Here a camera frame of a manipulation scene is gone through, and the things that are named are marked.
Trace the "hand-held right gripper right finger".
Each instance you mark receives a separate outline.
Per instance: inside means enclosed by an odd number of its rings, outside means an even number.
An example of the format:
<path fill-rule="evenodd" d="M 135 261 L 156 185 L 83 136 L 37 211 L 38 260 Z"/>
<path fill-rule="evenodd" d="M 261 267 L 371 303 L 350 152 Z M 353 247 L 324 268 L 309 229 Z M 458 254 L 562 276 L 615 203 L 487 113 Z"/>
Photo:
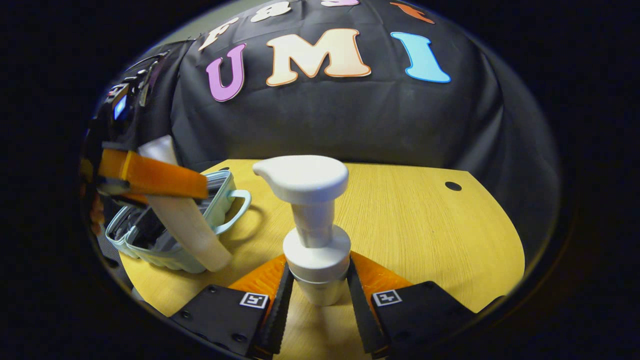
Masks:
<path fill-rule="evenodd" d="M 347 283 L 364 351 L 374 359 L 422 353 L 478 316 L 436 282 L 413 284 L 356 251 Z"/>

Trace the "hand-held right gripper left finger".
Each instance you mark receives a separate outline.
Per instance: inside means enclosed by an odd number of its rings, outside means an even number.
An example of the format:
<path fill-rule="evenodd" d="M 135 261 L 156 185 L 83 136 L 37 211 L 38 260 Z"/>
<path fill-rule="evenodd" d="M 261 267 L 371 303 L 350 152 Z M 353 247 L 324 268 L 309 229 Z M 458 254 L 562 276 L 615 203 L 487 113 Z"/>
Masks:
<path fill-rule="evenodd" d="M 282 254 L 228 287 L 207 285 L 170 319 L 233 354 L 270 359 L 281 352 L 293 283 Z"/>

